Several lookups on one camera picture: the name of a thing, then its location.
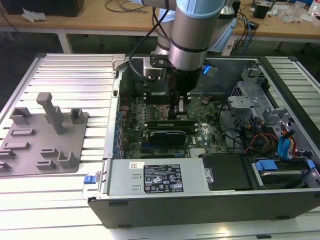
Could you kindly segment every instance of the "blue led light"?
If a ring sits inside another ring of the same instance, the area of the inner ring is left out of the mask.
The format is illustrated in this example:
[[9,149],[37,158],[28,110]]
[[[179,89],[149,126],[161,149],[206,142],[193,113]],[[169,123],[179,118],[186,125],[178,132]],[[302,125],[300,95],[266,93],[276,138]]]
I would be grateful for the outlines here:
[[205,67],[204,67],[203,74],[207,74],[207,72],[210,70],[210,67],[211,67],[211,66],[209,66],[209,65],[208,65],[208,66],[205,66]]

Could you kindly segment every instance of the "blue cable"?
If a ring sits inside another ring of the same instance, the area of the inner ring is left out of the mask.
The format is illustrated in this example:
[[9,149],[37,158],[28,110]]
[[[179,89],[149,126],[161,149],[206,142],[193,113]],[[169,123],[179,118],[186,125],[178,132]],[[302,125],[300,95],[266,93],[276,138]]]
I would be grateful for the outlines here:
[[242,53],[241,53],[240,56],[242,56],[242,55],[246,52],[246,50],[247,50],[247,48],[248,48],[248,46],[249,46],[249,44],[250,44],[250,38],[251,38],[251,27],[250,27],[250,23],[248,22],[247,19],[244,19],[244,18],[243,18],[243,20],[246,21],[246,24],[248,24],[248,35],[249,35],[249,37],[248,37],[248,39],[247,39],[247,41],[246,41],[246,44],[245,44],[244,49],[243,49],[243,51],[242,51]]

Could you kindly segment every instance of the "red wire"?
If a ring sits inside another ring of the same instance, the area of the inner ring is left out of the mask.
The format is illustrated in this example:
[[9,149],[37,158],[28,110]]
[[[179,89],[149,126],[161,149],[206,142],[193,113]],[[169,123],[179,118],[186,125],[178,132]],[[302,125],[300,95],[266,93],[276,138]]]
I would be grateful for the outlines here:
[[264,137],[265,137],[265,135],[274,137],[274,139],[278,141],[277,137],[274,136],[274,135],[272,135],[272,134],[269,134],[269,133],[259,133],[259,134],[257,134],[257,135],[254,136],[254,138],[253,138],[252,141],[250,142],[250,145],[252,145],[252,143],[257,139],[258,136],[264,136]]

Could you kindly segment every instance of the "aluminum extrusion table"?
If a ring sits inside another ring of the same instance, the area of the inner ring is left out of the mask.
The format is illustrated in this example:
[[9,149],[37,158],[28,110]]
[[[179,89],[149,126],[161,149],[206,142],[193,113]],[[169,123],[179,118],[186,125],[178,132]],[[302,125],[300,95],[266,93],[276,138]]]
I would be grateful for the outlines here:
[[[112,59],[110,54],[48,54],[36,58],[0,113],[0,139],[12,123],[14,106],[42,113],[36,97],[50,91],[53,104],[63,112],[83,108],[89,113],[81,164],[78,172],[0,178],[1,239],[115,239],[190,240],[320,239],[320,208],[295,219],[221,222],[192,225],[106,229],[82,196],[84,176],[100,171],[111,98]],[[269,57],[289,89],[320,127],[320,88],[299,62],[287,57]],[[94,193],[98,186],[89,186]]]

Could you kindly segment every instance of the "black device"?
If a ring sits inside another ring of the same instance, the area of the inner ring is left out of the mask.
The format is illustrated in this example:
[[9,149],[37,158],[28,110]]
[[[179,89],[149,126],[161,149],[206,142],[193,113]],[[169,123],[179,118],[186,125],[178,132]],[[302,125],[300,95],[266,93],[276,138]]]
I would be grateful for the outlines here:
[[264,19],[269,10],[270,6],[268,4],[264,4],[263,2],[257,3],[254,8],[253,17],[257,19]]
[[254,22],[254,21],[250,21],[249,24],[250,24],[250,29],[251,30],[257,30],[258,27],[259,27],[259,24]]
[[234,10],[234,15],[233,15],[234,18],[237,17],[237,14],[238,14],[238,11],[239,11],[239,8],[240,8],[240,4],[241,4],[240,0],[234,0],[233,3],[232,3],[232,8]]
[[46,15],[76,17],[84,0],[0,0],[8,14],[22,14],[23,8]]

